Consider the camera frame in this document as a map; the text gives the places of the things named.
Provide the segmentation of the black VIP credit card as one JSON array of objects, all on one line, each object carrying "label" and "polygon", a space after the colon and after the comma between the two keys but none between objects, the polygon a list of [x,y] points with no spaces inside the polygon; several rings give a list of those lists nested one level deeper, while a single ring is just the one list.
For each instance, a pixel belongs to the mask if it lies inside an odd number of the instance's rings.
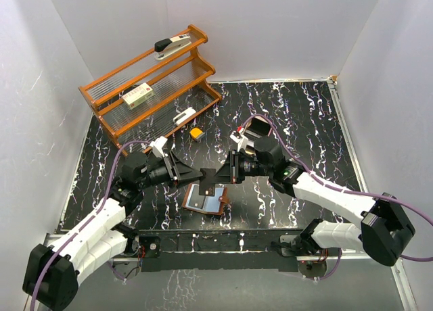
[{"label": "black VIP credit card", "polygon": [[214,168],[201,168],[202,176],[199,182],[199,195],[201,196],[215,196],[215,175]]}]

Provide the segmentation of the grey credit card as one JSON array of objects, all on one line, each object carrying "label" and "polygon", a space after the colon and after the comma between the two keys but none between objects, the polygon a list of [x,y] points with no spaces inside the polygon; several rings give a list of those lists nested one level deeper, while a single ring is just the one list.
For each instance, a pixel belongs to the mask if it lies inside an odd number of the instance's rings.
[{"label": "grey credit card", "polygon": [[191,196],[187,202],[187,207],[193,210],[201,210],[204,206],[204,197],[201,195]]}]

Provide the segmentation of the brown leather card holder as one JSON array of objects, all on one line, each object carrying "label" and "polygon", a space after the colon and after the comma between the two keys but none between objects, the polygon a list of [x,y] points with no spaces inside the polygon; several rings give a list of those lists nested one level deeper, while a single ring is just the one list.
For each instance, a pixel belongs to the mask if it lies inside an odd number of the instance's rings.
[{"label": "brown leather card holder", "polygon": [[220,216],[223,213],[224,207],[229,205],[229,198],[227,196],[227,188],[226,187],[216,187],[215,188],[215,196],[203,196],[204,197],[204,206],[201,210],[193,210],[187,207],[187,202],[191,196],[199,195],[199,184],[190,184],[187,188],[182,208],[197,212],[201,214]]}]

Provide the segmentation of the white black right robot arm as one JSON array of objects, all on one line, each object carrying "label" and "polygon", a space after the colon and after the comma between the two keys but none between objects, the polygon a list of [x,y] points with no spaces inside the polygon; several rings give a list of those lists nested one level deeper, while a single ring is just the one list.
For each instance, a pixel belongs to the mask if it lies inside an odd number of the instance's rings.
[{"label": "white black right robot arm", "polygon": [[274,140],[254,143],[254,154],[244,149],[228,152],[216,171],[214,182],[240,184],[247,176],[265,176],[278,192],[309,201],[343,217],[344,222],[316,218],[286,249],[318,254],[322,249],[340,248],[365,252],[384,266],[393,266],[402,256],[415,228],[393,196],[373,198],[355,195],[348,189],[312,175],[301,163],[288,158]]}]

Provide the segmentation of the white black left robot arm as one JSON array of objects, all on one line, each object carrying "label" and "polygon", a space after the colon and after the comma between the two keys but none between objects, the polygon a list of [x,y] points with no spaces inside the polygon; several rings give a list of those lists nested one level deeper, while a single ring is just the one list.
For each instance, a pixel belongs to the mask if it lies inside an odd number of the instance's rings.
[{"label": "white black left robot arm", "polygon": [[31,296],[30,309],[41,302],[63,310],[84,279],[108,260],[139,250],[138,232],[124,224],[149,187],[168,183],[182,187],[202,178],[171,151],[129,154],[118,174],[111,174],[97,207],[51,245],[38,244],[30,253],[22,289]]}]

